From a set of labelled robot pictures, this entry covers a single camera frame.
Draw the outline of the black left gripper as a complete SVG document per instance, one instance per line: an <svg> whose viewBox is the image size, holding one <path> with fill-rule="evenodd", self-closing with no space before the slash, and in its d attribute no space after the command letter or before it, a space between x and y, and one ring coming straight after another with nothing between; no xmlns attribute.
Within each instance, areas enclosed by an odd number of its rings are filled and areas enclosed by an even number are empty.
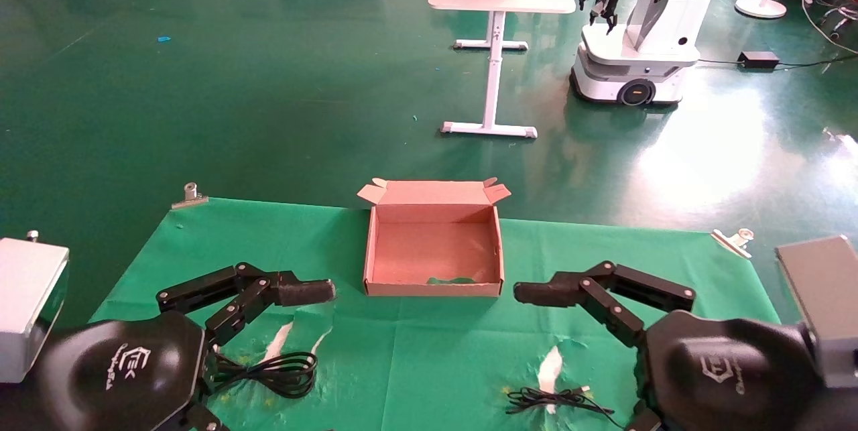
<svg viewBox="0 0 858 431"><path fill-rule="evenodd" d="M160 290L157 317L60 331L34 364L34 429L221 430L206 406L208 345L227 345L270 306L334 299L331 280L302 281L240 262ZM227 300L206 321L206 336L181 314Z"/></svg>

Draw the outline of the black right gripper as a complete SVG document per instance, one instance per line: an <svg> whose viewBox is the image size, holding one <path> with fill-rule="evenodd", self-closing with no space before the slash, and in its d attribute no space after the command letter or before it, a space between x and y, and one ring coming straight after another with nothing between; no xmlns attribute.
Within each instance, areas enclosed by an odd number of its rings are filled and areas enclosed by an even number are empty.
<svg viewBox="0 0 858 431"><path fill-rule="evenodd" d="M644 331L616 296L671 313ZM699 318L689 313L695 296L609 261L514 285L518 302L579 306L622 345L637 348L638 401L629 430L805 429L827 393L807 331L755 319Z"/></svg>

